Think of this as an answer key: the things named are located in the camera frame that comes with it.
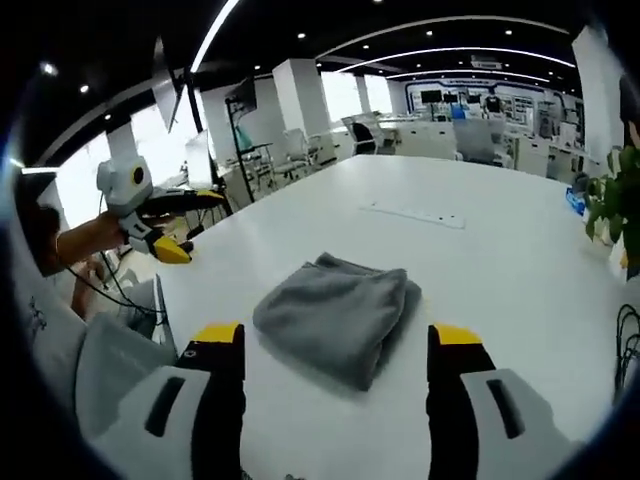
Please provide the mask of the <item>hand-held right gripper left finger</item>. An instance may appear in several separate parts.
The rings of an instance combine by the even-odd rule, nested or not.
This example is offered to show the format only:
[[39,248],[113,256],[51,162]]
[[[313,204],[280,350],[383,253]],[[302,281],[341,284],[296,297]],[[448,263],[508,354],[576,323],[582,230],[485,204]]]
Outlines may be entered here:
[[244,381],[243,325],[210,324],[118,401],[91,445],[123,479],[239,479]]

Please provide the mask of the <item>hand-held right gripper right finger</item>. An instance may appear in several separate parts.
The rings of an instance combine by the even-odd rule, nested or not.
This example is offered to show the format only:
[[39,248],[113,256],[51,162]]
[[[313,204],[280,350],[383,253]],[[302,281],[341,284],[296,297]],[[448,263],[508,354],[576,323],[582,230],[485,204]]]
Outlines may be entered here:
[[548,479],[579,448],[549,402],[466,328],[429,326],[427,382],[432,479]]

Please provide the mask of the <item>person's left hand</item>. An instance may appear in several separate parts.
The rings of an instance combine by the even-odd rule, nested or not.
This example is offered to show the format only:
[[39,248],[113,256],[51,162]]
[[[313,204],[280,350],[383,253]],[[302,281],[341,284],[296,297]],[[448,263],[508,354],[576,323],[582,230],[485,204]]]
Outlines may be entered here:
[[73,265],[105,250],[125,243],[119,219],[109,212],[99,214],[73,229],[62,232],[56,240],[56,252],[64,265]]

